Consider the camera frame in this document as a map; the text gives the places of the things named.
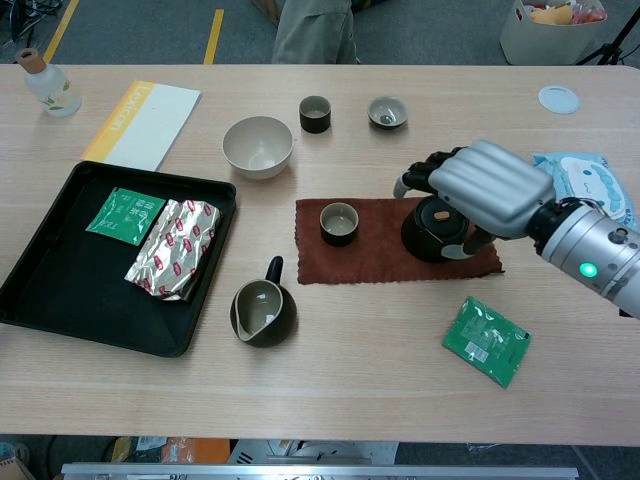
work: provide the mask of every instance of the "blue packaging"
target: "blue packaging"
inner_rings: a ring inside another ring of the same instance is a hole
[[[556,198],[590,198],[633,230],[637,219],[631,198],[602,155],[586,152],[534,153],[533,165],[553,177]]]

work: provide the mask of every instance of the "green tea packet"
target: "green tea packet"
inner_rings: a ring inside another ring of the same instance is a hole
[[[140,245],[165,200],[114,188],[86,231]]]
[[[442,345],[507,388],[531,335],[474,297],[468,297]]]

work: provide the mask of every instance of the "yellow floor line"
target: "yellow floor line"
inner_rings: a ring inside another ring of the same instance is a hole
[[[212,65],[216,57],[218,38],[220,37],[220,28],[222,27],[222,17],[224,17],[224,10],[221,8],[216,9],[216,13],[213,16],[213,24],[211,25],[211,33],[209,34],[209,41],[207,42],[207,51],[204,54],[204,62],[202,62],[205,65]]]
[[[64,11],[62,20],[60,20],[60,24],[58,25],[58,28],[56,28],[56,33],[53,34],[53,37],[49,42],[49,46],[47,47],[47,51],[44,52],[44,55],[42,56],[46,63],[49,63],[55,55],[58,44],[60,43],[60,40],[62,40],[62,36],[64,35],[65,30],[69,26],[69,22],[71,21],[73,12],[75,12],[76,7],[78,6],[78,1],[79,0],[71,0],[69,2],[69,6]]]

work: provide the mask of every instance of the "silver foil packet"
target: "silver foil packet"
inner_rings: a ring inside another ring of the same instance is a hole
[[[220,217],[206,202],[167,201],[125,280],[162,300],[188,300]]]

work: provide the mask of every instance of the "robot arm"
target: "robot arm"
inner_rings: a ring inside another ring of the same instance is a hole
[[[495,237],[529,236],[544,260],[640,318],[640,234],[593,201],[556,202],[553,179],[513,153],[483,140],[438,152],[412,165],[394,196],[410,189],[438,195],[476,225],[464,245],[443,255],[466,258]]]

